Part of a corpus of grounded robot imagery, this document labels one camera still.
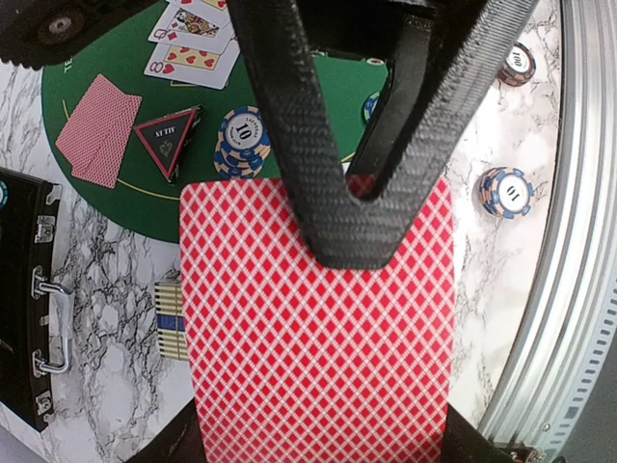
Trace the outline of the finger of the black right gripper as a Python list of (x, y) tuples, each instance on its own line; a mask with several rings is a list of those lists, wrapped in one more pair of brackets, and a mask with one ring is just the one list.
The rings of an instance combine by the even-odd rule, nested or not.
[(387, 58), (388, 79), (346, 174), (351, 193), (377, 195), (400, 159), (401, 137), (424, 80), (434, 22), (406, 14)]
[(282, 181), (317, 261), (386, 266), (535, 9), (484, 1), (466, 28), (430, 41), (424, 80), (402, 133), (400, 159), (377, 195), (354, 196), (300, 17), (299, 1), (232, 1), (228, 8)]

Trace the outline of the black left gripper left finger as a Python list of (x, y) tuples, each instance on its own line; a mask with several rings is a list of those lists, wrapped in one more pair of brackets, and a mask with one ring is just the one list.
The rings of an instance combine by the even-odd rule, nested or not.
[(191, 399), (155, 438), (127, 463), (205, 463), (195, 400)]

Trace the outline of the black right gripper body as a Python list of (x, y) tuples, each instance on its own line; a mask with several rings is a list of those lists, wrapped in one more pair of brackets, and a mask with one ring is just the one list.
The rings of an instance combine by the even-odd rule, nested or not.
[(484, 1), (299, 1), (309, 49), (345, 59), (389, 59), (406, 29), (421, 41), (466, 28)]

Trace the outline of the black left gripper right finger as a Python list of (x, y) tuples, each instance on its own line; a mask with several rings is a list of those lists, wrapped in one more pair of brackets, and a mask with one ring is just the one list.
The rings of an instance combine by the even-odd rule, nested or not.
[(486, 440), (452, 405), (448, 405), (442, 463), (542, 462), (536, 449), (525, 446), (499, 447)]

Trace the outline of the blue chips mat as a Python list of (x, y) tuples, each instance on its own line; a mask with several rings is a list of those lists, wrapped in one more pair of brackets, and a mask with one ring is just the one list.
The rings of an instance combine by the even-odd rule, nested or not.
[(362, 106), (362, 117), (365, 123), (369, 123), (372, 115), (374, 114), (379, 97), (380, 93), (374, 92), (366, 98)]

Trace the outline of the red black chip stack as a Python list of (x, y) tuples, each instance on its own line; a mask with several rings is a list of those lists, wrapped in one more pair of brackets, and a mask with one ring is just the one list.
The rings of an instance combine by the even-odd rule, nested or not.
[(530, 50), (516, 42), (497, 73), (497, 79), (511, 87), (521, 87), (534, 76), (536, 63)]

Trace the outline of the red patterned card deck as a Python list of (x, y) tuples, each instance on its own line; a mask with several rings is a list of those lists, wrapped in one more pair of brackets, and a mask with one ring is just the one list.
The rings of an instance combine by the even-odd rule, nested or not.
[(379, 270), (320, 265), (277, 179), (190, 184), (179, 225), (209, 461), (439, 460), (455, 306), (445, 180)]

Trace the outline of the black white chip stack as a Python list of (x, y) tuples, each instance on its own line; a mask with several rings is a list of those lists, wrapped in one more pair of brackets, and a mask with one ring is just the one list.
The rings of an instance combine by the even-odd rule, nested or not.
[(496, 167), (479, 179), (478, 195), (489, 214), (515, 220), (531, 211), (534, 189), (522, 170)]

